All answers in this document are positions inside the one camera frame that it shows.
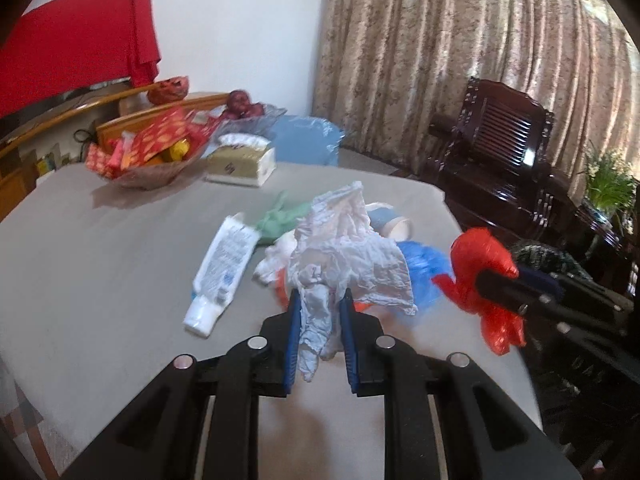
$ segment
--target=crumpled tissue paper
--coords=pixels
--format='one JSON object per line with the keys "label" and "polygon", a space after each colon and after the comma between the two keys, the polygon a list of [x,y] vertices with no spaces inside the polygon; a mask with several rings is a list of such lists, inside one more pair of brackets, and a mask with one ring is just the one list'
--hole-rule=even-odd
{"label": "crumpled tissue paper", "polygon": [[263,285],[273,285],[278,279],[278,273],[289,263],[291,254],[298,242],[294,230],[287,231],[264,250],[264,259],[255,267],[254,278]]}
{"label": "crumpled tissue paper", "polygon": [[347,288],[357,301],[410,316],[417,309],[402,252],[369,224],[361,182],[317,196],[295,237],[287,285],[302,300],[298,367],[310,381],[319,358],[331,359],[342,349],[338,302]]}

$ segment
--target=metal screw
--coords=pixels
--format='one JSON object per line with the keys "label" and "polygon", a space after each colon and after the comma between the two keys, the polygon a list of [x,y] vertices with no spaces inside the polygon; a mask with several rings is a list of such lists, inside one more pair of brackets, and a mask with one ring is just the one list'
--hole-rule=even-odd
{"label": "metal screw", "polygon": [[464,368],[469,365],[471,359],[469,359],[468,355],[463,354],[462,352],[455,352],[455,354],[451,354],[449,356],[449,361],[451,361],[452,365],[457,366],[458,368]]}
{"label": "metal screw", "polygon": [[178,368],[178,370],[186,370],[191,368],[191,365],[193,365],[193,357],[190,355],[182,354],[174,359],[174,367]]}
{"label": "metal screw", "polygon": [[376,339],[376,345],[388,350],[396,345],[396,340],[389,335],[381,335]]}
{"label": "metal screw", "polygon": [[262,337],[261,335],[254,335],[249,341],[246,342],[249,348],[253,350],[262,350],[265,346],[267,346],[267,338]]}

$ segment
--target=dark wooden chair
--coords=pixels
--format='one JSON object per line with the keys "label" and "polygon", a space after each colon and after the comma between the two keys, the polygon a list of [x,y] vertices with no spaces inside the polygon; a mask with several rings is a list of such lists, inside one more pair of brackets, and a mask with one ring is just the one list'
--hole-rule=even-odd
{"label": "dark wooden chair", "polygon": [[553,123],[528,95],[471,78],[458,119],[432,117],[422,179],[445,192],[463,228],[487,226],[503,243],[540,239],[572,208],[567,177],[545,156]]}

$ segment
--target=dark cloth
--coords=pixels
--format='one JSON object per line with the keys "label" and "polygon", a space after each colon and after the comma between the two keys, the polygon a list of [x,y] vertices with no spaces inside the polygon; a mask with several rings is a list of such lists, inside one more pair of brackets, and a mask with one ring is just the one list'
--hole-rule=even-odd
{"label": "dark cloth", "polygon": [[591,276],[578,262],[567,252],[555,247],[522,240],[510,247],[513,260],[520,266],[531,267],[547,274],[557,272],[559,274],[573,274],[585,280],[591,280]]}
{"label": "dark cloth", "polygon": [[0,50],[0,117],[62,92],[158,76],[151,0],[53,0],[18,20]]}
{"label": "dark cloth", "polygon": [[562,287],[557,280],[554,280],[546,272],[542,272],[542,270],[532,269],[531,267],[527,267],[524,265],[518,265],[518,274],[518,278],[525,282],[527,285],[535,288],[536,290],[539,290],[540,292],[549,294],[558,303],[562,301],[562,296],[564,295]]}

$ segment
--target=potted plant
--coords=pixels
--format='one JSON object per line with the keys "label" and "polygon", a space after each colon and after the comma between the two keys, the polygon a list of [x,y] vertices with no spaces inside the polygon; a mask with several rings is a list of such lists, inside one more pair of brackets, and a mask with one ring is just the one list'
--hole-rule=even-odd
{"label": "potted plant", "polygon": [[631,165],[622,154],[605,151],[599,154],[591,143],[584,156],[587,187],[583,203],[599,213],[602,222],[608,222],[619,209],[628,209],[634,200],[636,181]]}

